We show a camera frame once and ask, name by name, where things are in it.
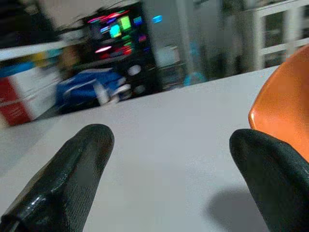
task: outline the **white cabinet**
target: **white cabinet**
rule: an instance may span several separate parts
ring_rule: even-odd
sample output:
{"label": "white cabinet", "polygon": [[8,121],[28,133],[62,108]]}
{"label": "white cabinet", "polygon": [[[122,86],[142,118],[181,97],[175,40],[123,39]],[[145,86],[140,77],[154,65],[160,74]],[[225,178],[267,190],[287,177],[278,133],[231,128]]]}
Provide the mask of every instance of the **white cabinet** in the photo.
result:
{"label": "white cabinet", "polygon": [[279,65],[309,44],[309,1],[287,0],[245,13],[248,71]]}

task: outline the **red and white box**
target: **red and white box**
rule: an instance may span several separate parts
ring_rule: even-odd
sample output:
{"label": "red and white box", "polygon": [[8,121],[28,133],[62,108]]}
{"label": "red and white box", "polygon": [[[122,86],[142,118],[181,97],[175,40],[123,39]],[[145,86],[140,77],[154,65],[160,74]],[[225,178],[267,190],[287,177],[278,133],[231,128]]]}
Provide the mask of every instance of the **red and white box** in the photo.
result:
{"label": "red and white box", "polygon": [[33,121],[55,105],[56,85],[52,83],[21,100],[0,103],[2,117],[10,126]]}
{"label": "red and white box", "polygon": [[48,70],[33,68],[0,79],[0,104],[25,99],[40,89],[59,83],[60,73],[56,67]]}

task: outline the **orange plastic chair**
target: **orange plastic chair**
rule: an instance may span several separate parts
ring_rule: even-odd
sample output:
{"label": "orange plastic chair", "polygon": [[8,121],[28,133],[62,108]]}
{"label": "orange plastic chair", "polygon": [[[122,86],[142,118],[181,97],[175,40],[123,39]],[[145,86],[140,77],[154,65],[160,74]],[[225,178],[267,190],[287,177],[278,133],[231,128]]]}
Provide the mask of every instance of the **orange plastic chair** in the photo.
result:
{"label": "orange plastic chair", "polygon": [[309,162],[309,45],[271,75],[249,113],[252,129],[289,143]]}

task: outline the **white tabletop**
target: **white tabletop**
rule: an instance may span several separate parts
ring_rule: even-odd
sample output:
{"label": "white tabletop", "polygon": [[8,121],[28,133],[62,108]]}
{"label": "white tabletop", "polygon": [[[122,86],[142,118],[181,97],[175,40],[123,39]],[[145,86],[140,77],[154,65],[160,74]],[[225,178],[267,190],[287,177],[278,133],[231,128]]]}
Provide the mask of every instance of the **white tabletop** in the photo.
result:
{"label": "white tabletop", "polygon": [[229,137],[249,127],[249,109],[274,69],[1,131],[0,214],[66,140],[101,123],[115,146],[85,232],[268,231]]}

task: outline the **blue bag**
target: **blue bag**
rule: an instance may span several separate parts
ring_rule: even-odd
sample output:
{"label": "blue bag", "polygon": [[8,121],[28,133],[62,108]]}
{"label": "blue bag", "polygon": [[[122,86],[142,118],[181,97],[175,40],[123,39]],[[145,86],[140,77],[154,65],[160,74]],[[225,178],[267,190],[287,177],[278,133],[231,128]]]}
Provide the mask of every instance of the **blue bag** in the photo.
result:
{"label": "blue bag", "polygon": [[112,95],[119,88],[119,74],[110,71],[86,70],[59,83],[56,87],[56,105],[74,107],[97,99],[94,85],[102,85]]}

